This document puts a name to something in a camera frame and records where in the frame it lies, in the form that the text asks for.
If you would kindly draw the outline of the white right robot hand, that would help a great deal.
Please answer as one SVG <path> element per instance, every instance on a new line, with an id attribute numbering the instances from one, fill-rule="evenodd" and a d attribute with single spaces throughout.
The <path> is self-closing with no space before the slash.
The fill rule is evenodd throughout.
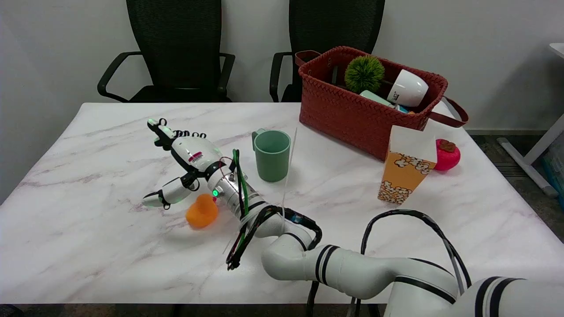
<path id="1" fill-rule="evenodd" d="M 161 189 L 145 195 L 142 199 L 144 206 L 163 207 L 167 210 L 172 204 L 198 191 L 200 178 L 209 182 L 212 177 L 216 177 L 216 172 L 226 175 L 233 172 L 234 165 L 224 161 L 220 149 L 206 138 L 177 136 L 167 126 L 164 118 L 159 121 L 150 118 L 147 120 L 147 126 L 157 135 L 155 146 L 169 151 L 185 174 L 165 183 Z"/>

